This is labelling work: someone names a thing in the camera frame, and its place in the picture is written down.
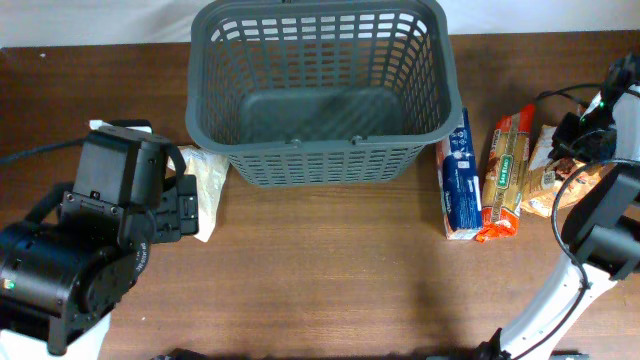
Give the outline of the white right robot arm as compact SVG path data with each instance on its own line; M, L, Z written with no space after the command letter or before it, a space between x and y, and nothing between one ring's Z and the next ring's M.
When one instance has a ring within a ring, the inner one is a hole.
M527 308L472 353L474 359L549 359L580 315L603 293L639 270L639 223L625 216L639 202L639 57L613 63L585 113L567 114L550 156L573 158L583 173L609 172L572 208L562 226L550 217L562 254Z

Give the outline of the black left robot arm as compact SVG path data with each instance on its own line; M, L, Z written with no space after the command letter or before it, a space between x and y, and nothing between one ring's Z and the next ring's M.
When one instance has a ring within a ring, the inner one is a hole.
M1 232L1 356L96 359L155 244L198 232L197 182L163 136L103 126L72 182Z

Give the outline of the grey plastic basket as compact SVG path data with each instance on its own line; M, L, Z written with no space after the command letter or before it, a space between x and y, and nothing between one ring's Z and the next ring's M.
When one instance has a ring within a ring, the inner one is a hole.
M392 180L462 112L432 0L212 2L187 95L193 141L260 187Z

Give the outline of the orange snack bag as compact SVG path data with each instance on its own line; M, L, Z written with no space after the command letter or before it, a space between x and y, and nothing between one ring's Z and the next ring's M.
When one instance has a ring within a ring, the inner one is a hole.
M525 212L548 218L557 193L564 181L584 163L572 158L553 160L552 136L554 126L543 125L529 161L523 185L521 209ZM559 209L578 203L601 180L603 169L581 173L564 191Z

